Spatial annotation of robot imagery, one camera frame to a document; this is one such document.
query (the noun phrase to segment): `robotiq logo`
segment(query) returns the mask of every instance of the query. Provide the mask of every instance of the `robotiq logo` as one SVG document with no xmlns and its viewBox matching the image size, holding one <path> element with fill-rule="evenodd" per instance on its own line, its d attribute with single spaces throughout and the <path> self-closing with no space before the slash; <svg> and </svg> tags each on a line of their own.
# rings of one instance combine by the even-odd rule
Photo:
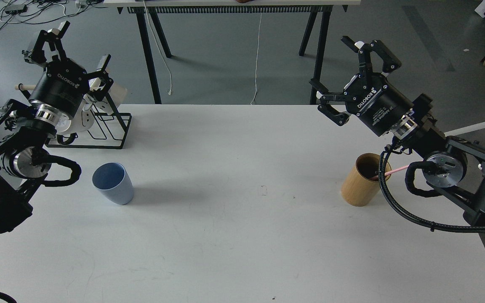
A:
<svg viewBox="0 0 485 303">
<path fill-rule="evenodd" d="M 61 74 L 57 74 L 57 76 L 58 76 L 58 77 L 59 77 L 61 80 L 63 80 L 63 81 L 65 81 L 65 82 L 67 82 L 68 84 L 70 84 L 70 85 L 74 86 L 75 88 L 78 88 L 78 86 L 80 86 L 79 84 L 76 84 L 76 83 L 72 82 L 72 80 L 71 80 L 71 79 L 69 79 L 69 78 L 67 78 L 67 77 L 64 77 L 64 76 L 63 76 L 63 75 L 61 75 Z"/>
<path fill-rule="evenodd" d="M 362 100 L 362 101 L 361 101 L 361 102 L 360 102 L 360 103 L 357 105 L 357 107 L 358 107 L 359 109 L 361 109 L 361 108 L 362 108 L 362 106 L 364 106 L 364 105 L 366 104 L 366 102 L 368 102 L 368 101 L 369 101 L 371 98 L 373 98 L 373 96 L 374 96 L 375 94 L 377 94 L 377 90 L 376 90 L 375 88 L 372 88 L 372 89 L 370 90 L 369 94 L 368 94 L 366 97 L 364 97 L 364 100 Z"/>
</svg>

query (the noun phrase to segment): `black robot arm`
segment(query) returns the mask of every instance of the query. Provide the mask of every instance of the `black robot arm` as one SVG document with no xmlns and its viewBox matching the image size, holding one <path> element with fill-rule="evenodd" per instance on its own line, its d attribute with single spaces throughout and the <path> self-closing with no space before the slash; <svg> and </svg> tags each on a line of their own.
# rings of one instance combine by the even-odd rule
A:
<svg viewBox="0 0 485 303">
<path fill-rule="evenodd" d="M 0 141 L 0 234 L 31 216 L 29 200 L 41 185 L 69 186 L 79 179 L 81 168 L 77 163 L 50 155 L 43 146 L 55 138 L 60 118 L 73 119 L 85 94 L 93 101 L 102 100 L 113 84 L 106 71 L 109 54 L 102 57 L 92 73 L 66 57 L 61 38 L 69 25 L 65 21 L 57 29 L 40 31 L 22 52 L 26 62 L 44 70 L 31 94 L 22 91 L 30 105 L 11 99 L 0 108 L 0 125 L 5 123 L 5 128 L 12 131 Z M 49 61 L 43 50 L 46 43 L 53 53 Z M 97 77 L 101 88 L 91 91 L 88 81 Z M 46 180 L 53 163 L 71 169 L 68 180 Z M 2 177 L 5 174 L 23 179 L 20 186 L 11 186 Z"/>
<path fill-rule="evenodd" d="M 485 148 L 461 138 L 446 137 L 435 126 L 437 121 L 431 114 L 431 98 L 421 94 L 411 102 L 389 83 L 387 76 L 402 63 L 381 41 L 355 43 L 347 36 L 342 41 L 358 54 L 359 72 L 340 93 L 331 93 L 319 81 L 310 80 L 320 100 L 318 110 L 339 126 L 348 122 L 349 115 L 356 115 L 377 136 L 393 133 L 393 144 L 386 148 L 381 164 L 385 155 L 387 160 L 391 153 L 414 150 L 424 160 L 412 163 L 406 171 L 407 189 L 423 197 L 445 196 L 464 209 L 464 219 L 471 226 L 447 226 L 412 215 L 393 200 L 386 187 L 384 172 L 379 171 L 383 194 L 406 219 L 432 230 L 485 233 Z M 383 60 L 381 73 L 373 71 L 371 52 Z M 331 106 L 333 104 L 345 105 L 346 111 L 338 112 Z M 479 161 L 483 175 L 483 181 L 474 192 L 458 186 L 466 174 L 466 154 L 473 155 Z M 416 169 L 423 171 L 432 190 L 420 190 L 414 186 Z"/>
</svg>

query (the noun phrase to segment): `white table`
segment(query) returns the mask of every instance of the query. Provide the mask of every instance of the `white table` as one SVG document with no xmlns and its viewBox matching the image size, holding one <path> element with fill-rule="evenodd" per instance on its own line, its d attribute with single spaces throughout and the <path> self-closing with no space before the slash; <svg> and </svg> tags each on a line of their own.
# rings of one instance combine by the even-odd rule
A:
<svg viewBox="0 0 485 303">
<path fill-rule="evenodd" d="M 40 188 L 33 216 L 0 234 L 0 291 L 19 303 L 485 302 L 477 234 L 430 232 L 381 195 L 342 200 L 356 157 L 390 140 L 358 119 L 338 127 L 314 106 L 121 111 L 133 115 L 125 149 L 50 149 L 81 179 Z M 92 187 L 110 161 L 136 188 L 128 205 Z M 464 224 L 452 202 L 408 193 L 402 173 L 389 187 L 417 215 Z"/>
<path fill-rule="evenodd" d="M 138 29 L 142 40 L 143 53 L 146 59 L 149 81 L 152 88 L 152 95 L 156 104 L 161 104 L 158 82 L 156 79 L 155 64 L 152 59 L 151 45 L 145 19 L 147 6 L 148 16 L 152 19 L 160 44 L 167 58 L 171 58 L 171 50 L 164 36 L 164 31 L 158 13 L 272 13 L 272 12 L 309 12 L 308 23 L 302 37 L 302 43 L 298 51 L 299 56 L 304 56 L 306 46 L 318 12 L 322 12 L 319 40 L 317 43 L 317 54 L 313 78 L 319 80 L 325 54 L 325 43 L 329 28 L 330 12 L 333 5 L 342 5 L 347 11 L 349 5 L 358 5 L 360 0 L 254 0 L 247 3 L 239 3 L 235 0 L 104 0 L 104 5 L 117 7 L 119 13 L 126 7 L 129 13 L 136 14 Z M 310 104 L 316 104 L 316 90 L 310 92 Z"/>
</svg>

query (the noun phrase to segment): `scratch mark on table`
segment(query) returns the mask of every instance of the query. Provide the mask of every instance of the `scratch mark on table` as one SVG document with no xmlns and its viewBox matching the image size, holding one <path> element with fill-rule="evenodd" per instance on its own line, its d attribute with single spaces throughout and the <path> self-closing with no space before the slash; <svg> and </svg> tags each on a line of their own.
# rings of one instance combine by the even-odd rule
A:
<svg viewBox="0 0 485 303">
<path fill-rule="evenodd" d="M 171 217 L 171 222 L 173 223 L 173 228 L 175 229 L 175 231 L 177 232 L 177 234 L 179 235 L 179 237 L 182 238 L 183 236 L 181 235 L 181 233 L 179 232 L 179 229 L 175 225 L 175 218 L 173 216 Z"/>
</svg>

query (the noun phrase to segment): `light blue plastic cup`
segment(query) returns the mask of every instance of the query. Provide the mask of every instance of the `light blue plastic cup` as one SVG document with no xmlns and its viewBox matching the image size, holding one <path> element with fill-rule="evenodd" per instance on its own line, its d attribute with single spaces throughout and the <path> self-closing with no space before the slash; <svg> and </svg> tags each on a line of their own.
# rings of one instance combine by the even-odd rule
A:
<svg viewBox="0 0 485 303">
<path fill-rule="evenodd" d="M 134 187 L 127 170 L 120 163 L 106 163 L 93 174 L 93 186 L 104 197 L 118 205 L 125 205 L 134 197 Z"/>
</svg>

